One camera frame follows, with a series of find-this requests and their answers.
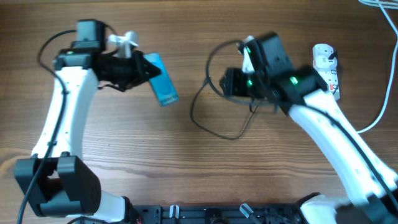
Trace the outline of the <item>blue Samsung Galaxy smartphone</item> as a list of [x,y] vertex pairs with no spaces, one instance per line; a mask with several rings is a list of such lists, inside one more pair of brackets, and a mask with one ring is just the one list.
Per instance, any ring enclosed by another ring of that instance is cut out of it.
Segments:
[[157,52],[145,54],[144,58],[160,69],[160,75],[149,80],[159,105],[167,106],[176,103],[179,97],[160,54]]

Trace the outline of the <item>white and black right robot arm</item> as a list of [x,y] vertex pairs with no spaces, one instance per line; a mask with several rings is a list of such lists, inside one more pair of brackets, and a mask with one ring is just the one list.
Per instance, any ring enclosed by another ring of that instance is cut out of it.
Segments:
[[294,68],[279,36],[238,40],[241,68],[220,80],[227,98],[275,104],[320,148],[345,188],[345,199],[318,194],[300,211],[309,223],[396,223],[397,173],[369,148],[346,119],[326,82],[311,66]]

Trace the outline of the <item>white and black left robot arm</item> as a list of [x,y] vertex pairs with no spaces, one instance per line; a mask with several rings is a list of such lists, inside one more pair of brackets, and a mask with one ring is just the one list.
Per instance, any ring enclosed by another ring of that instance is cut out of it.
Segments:
[[105,87],[123,92],[161,73],[138,50],[135,32],[106,35],[108,29],[109,25],[96,19],[78,21],[75,41],[58,52],[49,68],[54,88],[42,134],[30,157],[14,166],[14,177],[24,194],[19,222],[26,207],[38,217],[144,221],[127,197],[105,192],[83,162],[83,133],[94,94]]

